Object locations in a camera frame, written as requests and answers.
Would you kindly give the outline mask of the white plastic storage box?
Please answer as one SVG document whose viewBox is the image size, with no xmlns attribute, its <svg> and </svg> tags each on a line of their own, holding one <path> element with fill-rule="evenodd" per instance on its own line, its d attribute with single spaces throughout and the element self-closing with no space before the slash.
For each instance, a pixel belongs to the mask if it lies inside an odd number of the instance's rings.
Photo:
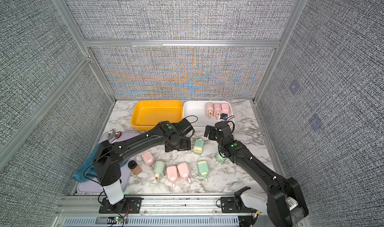
<svg viewBox="0 0 384 227">
<path fill-rule="evenodd" d="M 191 122 L 195 131 L 204 131 L 206 126 L 214 126 L 219 122 L 214 115 L 210 119 L 206 116 L 206 103 L 228 103 L 231 110 L 228 116 L 233 115 L 232 106 L 226 101 L 186 101 L 183 105 L 183 118 Z"/>
</svg>

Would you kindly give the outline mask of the pink pencil sharpener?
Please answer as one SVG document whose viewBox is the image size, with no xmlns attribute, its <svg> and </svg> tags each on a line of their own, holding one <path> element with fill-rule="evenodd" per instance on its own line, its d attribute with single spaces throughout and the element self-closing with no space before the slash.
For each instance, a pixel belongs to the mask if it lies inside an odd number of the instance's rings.
<svg viewBox="0 0 384 227">
<path fill-rule="evenodd" d="M 231 110 L 230 110 L 230 106 L 228 103 L 222 103 L 221 104 L 221 109 L 222 109 L 222 114 L 227 114 L 229 115 Z"/>
</svg>

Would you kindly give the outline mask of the yellow plastic storage box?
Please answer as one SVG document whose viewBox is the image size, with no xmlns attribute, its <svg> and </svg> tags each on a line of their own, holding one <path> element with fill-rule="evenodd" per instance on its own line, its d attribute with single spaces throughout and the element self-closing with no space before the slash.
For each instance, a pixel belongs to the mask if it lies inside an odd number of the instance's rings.
<svg viewBox="0 0 384 227">
<path fill-rule="evenodd" d="M 183 104 L 179 100 L 139 101 L 134 108 L 131 125 L 138 131 L 148 131 L 159 122 L 182 120 Z"/>
</svg>

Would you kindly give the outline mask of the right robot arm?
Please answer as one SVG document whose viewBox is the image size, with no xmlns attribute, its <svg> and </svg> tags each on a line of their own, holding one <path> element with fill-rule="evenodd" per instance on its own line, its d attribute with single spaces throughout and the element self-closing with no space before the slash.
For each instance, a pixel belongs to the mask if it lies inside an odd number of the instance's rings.
<svg viewBox="0 0 384 227">
<path fill-rule="evenodd" d="M 234 139 L 227 122 L 206 126 L 204 136 L 218 143 L 219 153 L 243 168 L 267 194 L 267 215 L 276 227 L 292 227 L 309 215 L 301 186 L 294 178 L 277 174 Z"/>
</svg>

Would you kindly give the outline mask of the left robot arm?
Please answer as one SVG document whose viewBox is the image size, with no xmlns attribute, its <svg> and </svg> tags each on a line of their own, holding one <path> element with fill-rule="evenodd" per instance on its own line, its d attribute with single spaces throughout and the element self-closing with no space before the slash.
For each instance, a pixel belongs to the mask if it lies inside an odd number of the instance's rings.
<svg viewBox="0 0 384 227">
<path fill-rule="evenodd" d="M 109 204 L 116 206 L 125 201 L 120 184 L 122 162 L 159 145 L 164 145 L 166 152 L 188 151 L 191 149 L 189 134 L 194 133 L 192 124 L 182 119 L 178 123 L 159 122 L 151 130 L 125 141 L 112 144 L 103 141 L 93 160 L 93 168 Z"/>
</svg>

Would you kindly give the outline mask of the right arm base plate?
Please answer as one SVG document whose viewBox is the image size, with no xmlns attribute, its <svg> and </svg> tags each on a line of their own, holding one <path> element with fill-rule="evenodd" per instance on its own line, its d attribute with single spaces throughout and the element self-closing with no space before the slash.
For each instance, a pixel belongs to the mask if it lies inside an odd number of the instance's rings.
<svg viewBox="0 0 384 227">
<path fill-rule="evenodd" d="M 253 209 L 237 207 L 234 197 L 221 197 L 216 201 L 216 206 L 225 214 L 252 213 Z"/>
</svg>

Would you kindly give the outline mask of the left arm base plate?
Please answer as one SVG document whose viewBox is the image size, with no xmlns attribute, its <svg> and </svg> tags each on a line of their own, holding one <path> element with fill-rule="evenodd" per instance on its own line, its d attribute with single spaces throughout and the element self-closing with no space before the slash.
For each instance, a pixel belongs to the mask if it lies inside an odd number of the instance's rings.
<svg viewBox="0 0 384 227">
<path fill-rule="evenodd" d="M 127 198 L 115 205 L 110 204 L 107 198 L 103 198 L 99 214 L 138 214 L 142 205 L 142 198 Z"/>
</svg>

